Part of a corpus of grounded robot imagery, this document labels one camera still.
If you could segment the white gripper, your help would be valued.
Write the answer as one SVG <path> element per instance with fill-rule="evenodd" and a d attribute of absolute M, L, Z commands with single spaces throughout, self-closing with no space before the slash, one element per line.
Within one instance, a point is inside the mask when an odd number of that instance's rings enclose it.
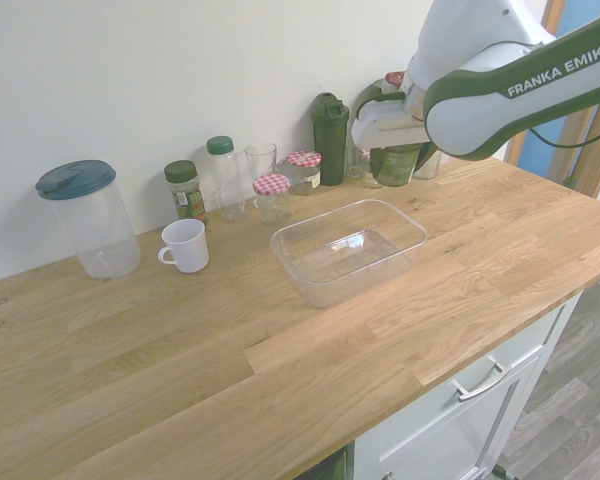
<path fill-rule="evenodd" d="M 403 101 L 369 101 L 359 110 L 351 128 L 353 143 L 370 150 L 370 171 L 377 176 L 381 169 L 381 149 L 422 144 L 418 168 L 437 151 L 426 133 L 424 123 L 416 120 Z"/>

